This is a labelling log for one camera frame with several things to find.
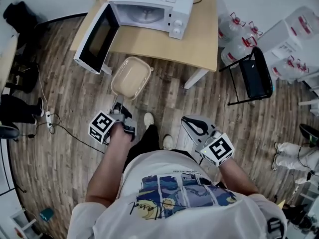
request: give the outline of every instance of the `white t-shirt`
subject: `white t-shirt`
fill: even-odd
[[[276,204],[260,194],[246,197],[215,187],[198,164],[177,152],[138,156],[123,182],[109,208],[99,203],[74,208],[69,239],[269,238],[270,218],[287,229]]]

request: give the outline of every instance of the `beige plastic bin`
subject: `beige plastic bin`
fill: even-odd
[[[111,89],[116,95],[123,95],[127,100],[134,100],[150,79],[151,68],[136,57],[127,58],[116,72]]]

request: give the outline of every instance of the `black pants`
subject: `black pants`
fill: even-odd
[[[1,95],[0,120],[34,124],[35,119],[33,115],[41,115],[39,104],[30,106],[20,98]]]
[[[160,144],[158,128],[155,125],[150,125],[149,128],[145,131],[142,139],[130,149],[123,171],[134,158],[143,153],[160,150],[159,146]],[[172,149],[171,151],[184,154],[195,161],[195,159],[191,155],[189,155],[189,153],[185,150]]]

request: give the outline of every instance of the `microwave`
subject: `microwave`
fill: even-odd
[[[168,32],[182,39],[194,0],[108,0],[87,29],[74,60],[99,74],[121,25]]]

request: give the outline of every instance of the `table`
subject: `table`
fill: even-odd
[[[105,1],[96,2],[90,9],[73,40],[71,51],[77,50],[87,28]],[[193,5],[182,40],[171,38],[167,32],[163,31],[121,26],[110,52],[159,58],[197,67],[196,72],[184,85],[186,89],[189,89],[208,71],[216,71],[217,32],[216,0],[202,0]]]
[[[13,35],[0,56],[0,94],[3,92],[6,81],[8,80],[17,43],[18,39]]]

